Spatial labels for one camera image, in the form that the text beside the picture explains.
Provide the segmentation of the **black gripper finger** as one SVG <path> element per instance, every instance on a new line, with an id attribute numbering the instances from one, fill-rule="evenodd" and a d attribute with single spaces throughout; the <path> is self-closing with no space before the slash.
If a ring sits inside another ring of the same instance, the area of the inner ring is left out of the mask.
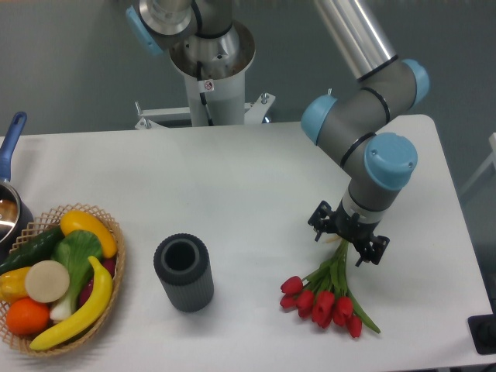
<path id="1" fill-rule="evenodd" d="M 378 265 L 388 244 L 389 238 L 386 236 L 372 236 L 354 243 L 354 247 L 360 255 L 355 266 L 359 267 L 363 262 Z"/>
<path id="2" fill-rule="evenodd" d="M 336 211 L 326 201 L 321 201 L 308 220 L 315 232 L 315 240 L 320 240 L 323 233 L 336 233 Z"/>

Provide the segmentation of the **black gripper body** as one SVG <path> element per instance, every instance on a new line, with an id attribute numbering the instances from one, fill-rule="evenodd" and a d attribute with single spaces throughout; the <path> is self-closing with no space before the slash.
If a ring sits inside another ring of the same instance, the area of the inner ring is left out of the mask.
<path id="1" fill-rule="evenodd" d="M 357 212 L 348 215 L 345 211 L 337 211 L 335 218 L 337 234 L 356 248 L 367 248 L 371 246 L 374 230 L 379 222 L 363 222 L 360 218 L 361 215 Z"/>

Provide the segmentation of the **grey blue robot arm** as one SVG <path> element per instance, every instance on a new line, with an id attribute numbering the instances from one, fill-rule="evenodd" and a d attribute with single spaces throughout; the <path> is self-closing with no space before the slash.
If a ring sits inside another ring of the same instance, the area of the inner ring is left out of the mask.
<path id="1" fill-rule="evenodd" d="M 183 75 L 194 126 L 245 124 L 244 74 L 255 56 L 250 31 L 233 18 L 230 1 L 134 1 L 126 18 L 139 42 L 168 52 Z M 360 84 L 345 101 L 314 100 L 301 117 L 306 136 L 349 176 L 337 208 L 322 202 L 309 219 L 317 234 L 352 243 L 361 262 L 378 264 L 389 240 L 374 230 L 409 182 L 414 145 L 383 128 L 420 102 L 429 76 L 415 60 L 400 60 L 362 1 L 318 1 L 319 15 Z"/>

